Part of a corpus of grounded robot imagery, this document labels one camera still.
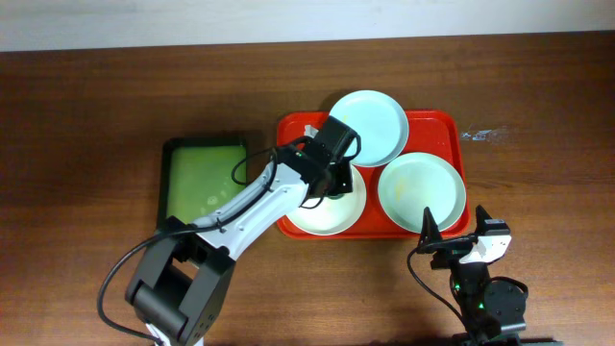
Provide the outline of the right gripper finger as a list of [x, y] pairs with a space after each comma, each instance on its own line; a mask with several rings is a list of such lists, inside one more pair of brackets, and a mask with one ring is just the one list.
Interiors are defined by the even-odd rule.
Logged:
[[476, 219], [477, 226], [475, 229], [475, 234], [486, 235], [486, 233], [490, 230], [490, 225], [487, 221], [491, 219], [491, 216], [482, 205], [477, 205], [476, 207]]
[[438, 229], [431, 210], [425, 207], [423, 211], [423, 224], [417, 243], [418, 254], [432, 254], [442, 247], [442, 235]]

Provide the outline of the pale blue top plate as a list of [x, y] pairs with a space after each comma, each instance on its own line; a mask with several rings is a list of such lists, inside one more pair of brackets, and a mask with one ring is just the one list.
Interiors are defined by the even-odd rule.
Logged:
[[351, 163], [377, 167], [395, 159], [406, 146], [409, 123], [403, 108], [390, 96], [375, 90], [359, 90], [343, 96], [330, 116], [352, 128], [361, 149]]

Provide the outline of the pale green plate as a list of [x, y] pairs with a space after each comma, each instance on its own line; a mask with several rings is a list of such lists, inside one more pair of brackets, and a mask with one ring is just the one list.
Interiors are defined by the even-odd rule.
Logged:
[[421, 232], [424, 209], [443, 232], [461, 219], [467, 202], [460, 173], [436, 155], [419, 152], [403, 154], [384, 168], [378, 196], [388, 218], [414, 234]]

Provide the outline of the white plate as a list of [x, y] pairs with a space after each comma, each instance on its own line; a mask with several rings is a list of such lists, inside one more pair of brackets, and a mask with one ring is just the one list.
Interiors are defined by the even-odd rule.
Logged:
[[360, 218], [366, 205], [366, 185], [359, 171], [351, 166], [352, 191], [341, 197], [326, 197], [319, 201], [308, 199], [309, 209], [299, 208], [286, 217], [301, 231], [319, 236], [340, 234], [351, 228]]

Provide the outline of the yellow and green sponge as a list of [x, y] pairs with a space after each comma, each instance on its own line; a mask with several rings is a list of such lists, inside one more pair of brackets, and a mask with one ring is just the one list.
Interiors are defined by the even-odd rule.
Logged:
[[335, 195], [330, 195], [327, 198], [331, 199], [331, 200], [339, 200], [341, 198], [343, 198], [345, 196], [345, 193], [338, 193]]

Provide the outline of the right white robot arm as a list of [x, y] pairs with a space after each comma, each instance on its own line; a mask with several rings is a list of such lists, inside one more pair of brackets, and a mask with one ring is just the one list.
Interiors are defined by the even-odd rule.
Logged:
[[451, 272], [451, 304], [427, 288], [449, 308], [465, 332], [452, 337], [454, 345], [519, 345], [528, 287], [508, 277], [492, 277], [488, 266], [500, 260], [510, 242], [511, 230], [502, 219], [476, 207], [477, 227], [467, 235], [444, 238], [431, 211], [424, 209], [422, 231], [412, 254], [430, 254], [430, 268]]

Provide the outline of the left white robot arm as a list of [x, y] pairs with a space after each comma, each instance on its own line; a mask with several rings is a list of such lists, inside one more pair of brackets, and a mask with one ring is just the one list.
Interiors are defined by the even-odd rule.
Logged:
[[219, 315], [239, 256], [310, 198], [349, 193], [348, 151], [361, 139], [329, 117], [315, 136], [270, 149], [270, 161], [229, 203], [188, 224], [171, 216], [140, 245], [125, 298], [158, 345], [197, 345]]

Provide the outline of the red plastic serving tray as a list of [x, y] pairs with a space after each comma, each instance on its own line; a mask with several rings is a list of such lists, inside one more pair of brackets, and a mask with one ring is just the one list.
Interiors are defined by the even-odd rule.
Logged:
[[[306, 126], [320, 129], [328, 115], [326, 111], [297, 111], [288, 114], [278, 124], [277, 144], [283, 146], [302, 136]], [[443, 111], [407, 111], [406, 117], [409, 137], [403, 152], [437, 156], [464, 178], [458, 132], [453, 119]], [[360, 167], [357, 170], [367, 188], [363, 212], [356, 223], [347, 230], [332, 235], [332, 239], [404, 239], [417, 238], [420, 235], [420, 224], [405, 229], [385, 213], [378, 194], [383, 170], [382, 165]]]

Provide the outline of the black tray with green liquid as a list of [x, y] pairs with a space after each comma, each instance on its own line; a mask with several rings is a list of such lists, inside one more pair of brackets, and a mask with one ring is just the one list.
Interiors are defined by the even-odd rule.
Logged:
[[157, 225], [170, 216], [187, 224], [230, 202], [244, 189], [247, 157], [241, 136], [174, 137], [162, 146]]

